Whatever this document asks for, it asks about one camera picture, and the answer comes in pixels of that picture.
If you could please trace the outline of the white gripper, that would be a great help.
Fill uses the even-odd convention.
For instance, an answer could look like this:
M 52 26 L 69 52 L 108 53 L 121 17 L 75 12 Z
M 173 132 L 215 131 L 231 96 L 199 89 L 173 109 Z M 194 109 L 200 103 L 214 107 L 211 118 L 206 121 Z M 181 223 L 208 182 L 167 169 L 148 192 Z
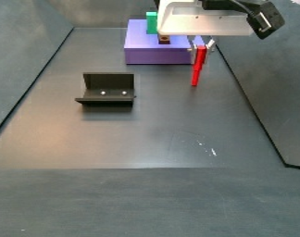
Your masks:
M 157 33 L 160 35 L 246 36 L 252 29 L 246 14 L 232 10 L 204 10 L 199 0 L 159 0 Z M 214 52 L 215 41 L 206 44 L 206 59 Z M 191 65 L 195 61 L 196 45 L 187 49 Z

